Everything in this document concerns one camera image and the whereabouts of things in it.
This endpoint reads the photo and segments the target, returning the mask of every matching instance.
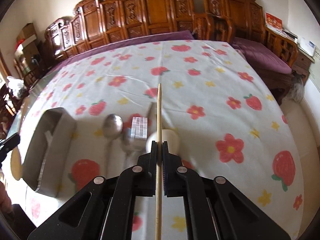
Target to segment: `strawberry print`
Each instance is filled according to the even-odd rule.
[[[84,105],[81,105],[79,108],[76,109],[76,115],[80,115],[83,114],[83,112],[86,110],[87,108]]]
[[[88,71],[87,73],[86,73],[86,77],[89,77],[89,76],[91,76],[92,74],[94,74],[95,73],[95,70],[90,70],[90,71]]]
[[[185,61],[185,62],[189,62],[189,63],[195,63],[195,62],[197,62],[198,60],[195,59],[194,57],[185,57],[185,58],[184,58],[184,61]]]
[[[155,57],[146,57],[146,58],[144,58],[146,61],[151,61],[151,60],[154,60],[155,59]]]
[[[188,108],[187,113],[191,114],[192,120],[197,120],[199,117],[205,116],[205,113],[203,112],[203,107],[195,106],[195,105]]]
[[[70,179],[76,184],[76,190],[81,190],[93,178],[100,175],[100,165],[88,159],[76,161],[71,168]]]
[[[65,87],[62,89],[63,92],[67,91],[69,88],[71,88],[72,84],[69,83],[67,85],[65,85]]]
[[[190,46],[187,45],[174,45],[171,47],[172,50],[174,51],[179,51],[179,52],[185,52],[191,49]]]
[[[285,123],[285,124],[288,124],[288,121],[287,121],[287,119],[286,119],[286,117],[283,115],[282,117],[282,121]]]
[[[244,97],[245,102],[247,103],[248,106],[250,106],[252,109],[261,111],[262,110],[262,104],[259,100],[259,98],[253,96],[252,94],[249,94],[249,96]]]
[[[169,72],[170,70],[166,67],[155,67],[151,69],[151,74],[154,76],[162,76],[164,73]]]
[[[221,49],[217,49],[214,52],[217,53],[218,55],[228,55],[225,51],[223,51]]]
[[[123,76],[114,77],[111,82],[108,83],[109,86],[119,87],[122,83],[126,82],[127,79]]]
[[[89,114],[99,115],[106,107],[106,103],[103,100],[100,100],[98,103],[93,103],[89,108]]]
[[[216,147],[219,151],[219,159],[222,163],[227,163],[232,159],[236,163],[242,163],[244,156],[242,150],[244,142],[241,139],[235,139],[232,134],[227,133],[224,141],[217,141]]]
[[[234,99],[233,97],[228,97],[227,105],[230,106],[233,110],[241,108],[241,101]]]
[[[158,88],[150,88],[144,92],[144,95],[149,98],[155,98],[158,95]]]
[[[119,60],[127,60],[127,59],[129,59],[131,56],[132,56],[132,55],[127,54],[127,55],[124,55],[124,56],[119,57]]]
[[[53,91],[49,93],[49,95],[47,96],[47,101],[52,97],[53,95]]]
[[[79,84],[79,85],[77,86],[77,89],[83,88],[83,87],[84,87],[84,85],[85,85],[85,83],[81,83],[81,84]]]
[[[246,73],[246,72],[238,72],[238,75],[239,75],[239,77],[240,77],[241,79],[247,80],[247,81],[253,83],[253,82],[252,82],[253,77],[252,77],[252,76],[249,76],[248,73]]]
[[[296,166],[291,153],[289,151],[279,152],[273,159],[272,169],[274,174],[271,178],[281,181],[282,189],[287,191],[296,174]]]
[[[188,74],[191,76],[198,76],[201,74],[201,71],[193,68],[188,70]]]
[[[135,212],[132,221],[132,231],[137,231],[142,226],[142,219],[139,217],[139,213]]]
[[[302,204],[302,195],[300,194],[299,196],[296,196],[296,200],[293,203],[293,208],[298,210],[301,204]]]

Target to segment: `wooden armrest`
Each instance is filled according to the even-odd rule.
[[[291,67],[299,54],[297,44],[270,30],[265,25],[264,28],[267,32],[265,46]]]

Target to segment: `white plastic bag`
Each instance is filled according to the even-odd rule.
[[[20,99],[23,93],[27,90],[23,80],[14,78],[12,76],[8,76],[7,79],[9,80],[8,87],[12,90],[12,94],[16,98]]]

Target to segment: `red flower print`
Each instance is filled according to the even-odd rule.
[[[132,56],[132,55],[127,54],[127,55],[124,55],[124,56],[119,57],[119,60],[127,60],[127,59],[129,59],[131,56]]]
[[[83,88],[83,87],[84,87],[84,85],[85,85],[85,83],[81,83],[81,84],[79,84],[79,85],[77,86],[77,89]]]
[[[235,139],[232,134],[227,133],[224,137],[224,141],[217,141],[216,147],[219,151],[219,159],[223,163],[227,163],[232,159],[236,163],[242,163],[244,160],[242,149],[244,142],[241,139]]]
[[[146,61],[151,61],[151,60],[154,60],[155,59],[155,57],[146,57],[146,58],[144,58]]]
[[[83,112],[86,110],[87,108],[82,105],[80,106],[79,108],[76,109],[76,115],[79,115],[79,114],[83,114]]]
[[[301,204],[302,204],[302,195],[300,194],[299,196],[296,196],[296,200],[293,203],[293,208],[298,210]]]
[[[201,106],[191,106],[188,110],[187,110],[188,114],[191,114],[191,119],[193,120],[197,120],[199,117],[204,117],[205,113],[203,112],[203,107]]]
[[[144,95],[149,98],[155,98],[158,95],[158,88],[150,88],[144,92]]]
[[[238,72],[238,75],[239,75],[239,77],[240,77],[241,79],[247,80],[247,81],[253,83],[253,82],[252,82],[253,77],[252,77],[252,76],[249,76],[248,73],[246,73],[246,72]]]
[[[47,101],[52,97],[53,95],[53,91],[49,93],[49,95],[47,96]]]
[[[179,51],[179,52],[185,52],[191,49],[190,46],[187,45],[174,45],[171,47],[172,50],[174,51]]]
[[[71,88],[71,86],[72,86],[71,83],[65,85],[65,87],[62,89],[62,91],[63,91],[63,92],[64,92],[64,91],[67,91],[69,88]]]
[[[119,87],[122,83],[126,82],[127,79],[123,76],[114,77],[111,82],[108,83],[109,86]]]
[[[188,70],[188,74],[191,76],[198,76],[201,74],[201,71],[193,68]]]
[[[86,77],[89,77],[89,76],[91,76],[92,74],[94,74],[95,73],[95,71],[94,70],[90,70],[90,71],[88,71],[87,73],[86,73]]]
[[[286,119],[286,117],[283,115],[282,117],[282,121],[285,123],[285,124],[288,124],[288,121],[287,121],[287,119]]]
[[[241,108],[241,101],[234,99],[233,97],[228,97],[227,105],[229,105],[233,110]]]
[[[185,58],[184,58],[184,61],[185,61],[185,62],[189,62],[189,63],[195,63],[195,62],[197,62],[198,60],[195,59],[194,57],[185,57]]]
[[[221,49],[217,49],[214,52],[217,53],[218,55],[227,55],[227,53]]]
[[[76,161],[71,168],[69,175],[71,180],[76,184],[76,190],[81,190],[94,177],[99,176],[100,166],[96,162],[88,159]]]
[[[155,67],[151,69],[151,74],[154,76],[162,76],[163,73],[169,72],[170,70],[166,67]]]
[[[32,218],[38,219],[38,217],[40,215],[40,203],[39,203],[39,201],[36,198],[31,199],[30,206],[31,206]]]

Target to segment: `stainless steel spoon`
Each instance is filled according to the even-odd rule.
[[[103,136],[108,140],[105,146],[106,163],[105,169],[108,167],[108,155],[111,152],[112,141],[117,139],[122,131],[123,122],[119,115],[109,114],[102,125]]]

